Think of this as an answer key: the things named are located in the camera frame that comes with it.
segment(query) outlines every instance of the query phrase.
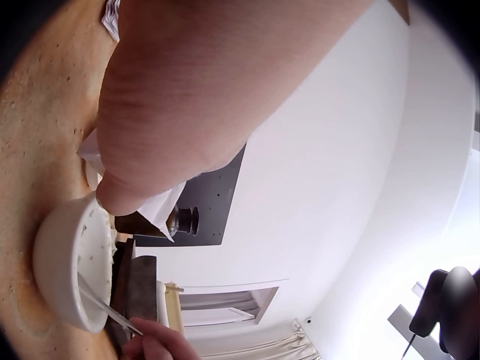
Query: metal utensil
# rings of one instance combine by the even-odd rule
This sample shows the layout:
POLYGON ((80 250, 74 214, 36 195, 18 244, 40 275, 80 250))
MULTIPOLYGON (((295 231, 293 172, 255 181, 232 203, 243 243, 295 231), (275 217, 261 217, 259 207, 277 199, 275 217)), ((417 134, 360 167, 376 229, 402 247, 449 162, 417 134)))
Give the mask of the metal utensil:
POLYGON ((93 301, 99 308, 107 313, 113 320, 122 325, 125 329, 130 330, 135 335, 143 336, 143 333, 138 330, 130 321, 125 317, 120 315, 118 312, 109 307, 103 300, 101 300, 93 291, 93 289, 88 285, 87 281, 84 279, 82 274, 78 273, 78 286, 80 291, 87 296, 91 301, 93 301))

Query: hand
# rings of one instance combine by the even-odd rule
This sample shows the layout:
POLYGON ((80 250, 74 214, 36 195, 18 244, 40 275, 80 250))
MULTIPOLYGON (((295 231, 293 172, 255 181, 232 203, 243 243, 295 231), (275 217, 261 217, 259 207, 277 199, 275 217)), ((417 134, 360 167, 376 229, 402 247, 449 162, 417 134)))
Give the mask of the hand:
POLYGON ((178 332, 155 321, 130 319, 144 335, 134 336, 123 347, 132 360, 200 360, 189 342, 178 332))

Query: white wall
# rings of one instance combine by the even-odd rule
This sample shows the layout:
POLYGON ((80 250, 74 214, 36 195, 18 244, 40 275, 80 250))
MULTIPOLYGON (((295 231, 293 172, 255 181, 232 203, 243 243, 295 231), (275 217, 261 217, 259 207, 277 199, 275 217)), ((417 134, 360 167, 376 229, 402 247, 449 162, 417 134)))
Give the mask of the white wall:
POLYGON ((310 314, 384 182, 407 62, 408 27, 382 0, 250 138, 222 245, 137 255, 157 255, 158 278, 181 287, 288 278, 257 329, 310 314))
POLYGON ((351 258, 304 326, 327 360, 401 357, 407 344, 391 339, 386 319, 438 266, 464 177, 473 72, 429 18, 413 6, 410 16, 404 115, 382 192, 351 258))

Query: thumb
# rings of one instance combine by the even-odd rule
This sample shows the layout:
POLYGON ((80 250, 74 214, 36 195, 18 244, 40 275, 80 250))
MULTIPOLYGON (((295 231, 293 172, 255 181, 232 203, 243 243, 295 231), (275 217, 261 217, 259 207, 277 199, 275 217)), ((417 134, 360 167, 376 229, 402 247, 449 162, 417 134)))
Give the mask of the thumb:
POLYGON ((143 337, 145 360, 173 360, 172 355, 154 337, 143 337))
POLYGON ((138 210, 147 197, 132 192, 120 180, 105 172, 96 189, 99 204, 113 216, 128 215, 138 210))

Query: dark gray panel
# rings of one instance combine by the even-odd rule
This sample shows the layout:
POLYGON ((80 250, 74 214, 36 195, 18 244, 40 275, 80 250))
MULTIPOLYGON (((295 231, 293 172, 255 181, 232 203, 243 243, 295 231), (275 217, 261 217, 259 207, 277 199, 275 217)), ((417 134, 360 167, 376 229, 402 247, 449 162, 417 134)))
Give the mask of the dark gray panel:
POLYGON ((181 208, 198 208, 199 225, 196 236, 177 233, 175 243, 168 239, 134 235, 136 246, 205 246, 220 245, 227 224, 228 213, 233 199, 237 178, 245 146, 235 158, 220 170, 207 172, 189 180, 183 190, 177 206, 181 208))

